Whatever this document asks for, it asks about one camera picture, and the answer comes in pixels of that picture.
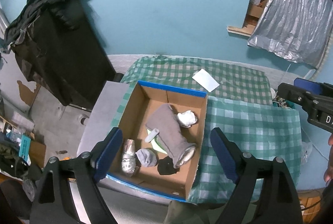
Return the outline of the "patterned white sock bundle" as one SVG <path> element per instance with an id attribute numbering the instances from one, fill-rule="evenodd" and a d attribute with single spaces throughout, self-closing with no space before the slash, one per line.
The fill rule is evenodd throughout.
<path id="1" fill-rule="evenodd" d="M 132 139 L 127 139 L 124 142 L 122 149 L 121 169 L 126 176 L 133 176 L 137 170 L 135 159 L 135 142 Z"/>

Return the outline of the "grey sock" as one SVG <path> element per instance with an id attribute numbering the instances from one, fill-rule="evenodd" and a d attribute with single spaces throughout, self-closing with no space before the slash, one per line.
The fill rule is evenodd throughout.
<path id="1" fill-rule="evenodd" d="M 156 154 L 149 148 L 141 148 L 135 154 L 141 166 L 144 166 L 146 168 L 154 167 L 158 163 L 158 158 Z"/>

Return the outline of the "light green cloth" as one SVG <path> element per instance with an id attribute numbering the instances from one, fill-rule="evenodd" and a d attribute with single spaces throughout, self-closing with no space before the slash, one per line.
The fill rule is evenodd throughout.
<path id="1" fill-rule="evenodd" d="M 167 154 L 167 152 L 157 143 L 157 136 L 159 134 L 159 130 L 158 129 L 153 129 L 153 130 L 149 130 L 147 129 L 147 136 L 145 138 L 145 142 L 146 143 L 151 143 L 152 148 L 155 151 L 161 152 L 163 154 Z"/>

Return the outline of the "white blue striped plastic bundle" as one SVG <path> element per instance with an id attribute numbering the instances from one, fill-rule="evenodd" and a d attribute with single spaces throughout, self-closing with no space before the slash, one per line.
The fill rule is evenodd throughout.
<path id="1" fill-rule="evenodd" d="M 177 113 L 176 115 L 179 125 L 183 128 L 190 128 L 198 121 L 197 116 L 194 112 L 188 110 L 183 113 Z"/>

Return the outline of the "black sock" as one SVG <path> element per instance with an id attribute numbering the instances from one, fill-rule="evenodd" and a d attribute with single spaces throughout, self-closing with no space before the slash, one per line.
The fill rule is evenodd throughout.
<path id="1" fill-rule="evenodd" d="M 172 175 L 179 172 L 179 168 L 173 166 L 173 160 L 169 156 L 158 160 L 157 169 L 160 175 Z"/>

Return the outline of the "grey fleece mitten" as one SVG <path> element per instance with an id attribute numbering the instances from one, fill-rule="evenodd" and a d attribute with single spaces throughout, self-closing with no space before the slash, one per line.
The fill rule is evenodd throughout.
<path id="1" fill-rule="evenodd" d="M 168 103 L 162 104 L 150 115 L 146 122 L 146 128 L 159 130 L 157 143 L 173 160 L 175 168 L 179 168 L 193 157 L 196 144 L 188 142 L 182 135 L 180 125 Z"/>

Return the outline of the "white plastic bag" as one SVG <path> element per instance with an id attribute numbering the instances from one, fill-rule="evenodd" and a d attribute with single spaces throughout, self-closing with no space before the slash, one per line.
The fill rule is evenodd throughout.
<path id="1" fill-rule="evenodd" d="M 301 164 L 308 162 L 309 156 L 312 153 L 313 145 L 311 142 L 302 142 Z"/>

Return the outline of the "green checkered tablecloth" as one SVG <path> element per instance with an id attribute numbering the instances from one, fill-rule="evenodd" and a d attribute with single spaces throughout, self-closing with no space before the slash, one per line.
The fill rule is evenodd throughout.
<path id="1" fill-rule="evenodd" d="M 129 86 L 111 125 L 132 139 L 135 148 L 147 148 L 146 121 L 163 104 L 176 112 L 192 110 L 198 122 L 182 130 L 196 145 L 193 158 L 172 175 L 160 175 L 156 167 L 139 168 L 133 176 L 121 170 L 121 152 L 114 158 L 107 177 L 128 187 L 189 203 L 224 203 L 234 184 L 226 178 L 211 146 L 210 133 L 220 128 L 229 141 L 254 157 L 272 160 L 281 157 L 297 183 L 301 167 L 301 126 L 297 110 L 247 103 L 210 96 L 203 91 L 138 81 Z"/>

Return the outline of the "green beige checkered blanket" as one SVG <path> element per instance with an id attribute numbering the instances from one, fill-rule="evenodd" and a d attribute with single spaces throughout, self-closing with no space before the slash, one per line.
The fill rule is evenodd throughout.
<path id="1" fill-rule="evenodd" d="M 144 56 L 130 66 L 121 81 L 147 81 L 204 91 L 217 98 L 273 103 L 269 80 L 262 71 L 200 58 Z"/>

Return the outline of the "silver foil curtain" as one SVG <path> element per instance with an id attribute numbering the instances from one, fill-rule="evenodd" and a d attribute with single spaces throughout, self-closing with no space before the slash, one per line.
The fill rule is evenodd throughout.
<path id="1" fill-rule="evenodd" d="M 332 31 L 332 0 L 268 0 L 248 45 L 318 68 Z"/>

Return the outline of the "blue cardboard box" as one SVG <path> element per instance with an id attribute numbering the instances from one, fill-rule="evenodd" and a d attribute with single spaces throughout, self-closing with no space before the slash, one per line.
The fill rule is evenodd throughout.
<path id="1" fill-rule="evenodd" d="M 138 81 L 125 93 L 111 122 L 122 132 L 122 145 L 107 177 L 149 194 L 186 202 L 198 170 L 204 139 L 208 95 L 202 91 Z M 125 144 L 150 149 L 158 160 L 170 158 L 175 173 L 162 175 L 161 166 L 136 163 L 127 175 L 122 165 Z"/>

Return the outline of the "teal book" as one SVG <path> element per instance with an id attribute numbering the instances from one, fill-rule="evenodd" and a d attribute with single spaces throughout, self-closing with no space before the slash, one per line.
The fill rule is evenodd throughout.
<path id="1" fill-rule="evenodd" d="M 20 144 L 20 148 L 19 148 L 19 157 L 21 157 L 25 161 L 28 161 L 30 142 L 31 142 L 31 139 L 28 136 L 26 136 L 26 135 L 22 136 L 21 144 Z"/>

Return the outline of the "wooden window ledge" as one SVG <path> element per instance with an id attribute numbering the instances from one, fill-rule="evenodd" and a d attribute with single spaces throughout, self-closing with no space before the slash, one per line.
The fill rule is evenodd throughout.
<path id="1" fill-rule="evenodd" d="M 227 31 L 232 34 L 241 35 L 244 37 L 250 37 L 254 32 L 255 26 L 251 24 L 247 24 L 242 28 L 234 27 L 234 26 L 227 26 Z"/>

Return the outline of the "white paper sheet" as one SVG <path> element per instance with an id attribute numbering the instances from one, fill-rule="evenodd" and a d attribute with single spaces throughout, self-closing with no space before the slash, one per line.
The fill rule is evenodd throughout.
<path id="1" fill-rule="evenodd" d="M 219 83 L 204 69 L 192 76 L 193 80 L 206 89 L 209 93 L 219 87 Z"/>

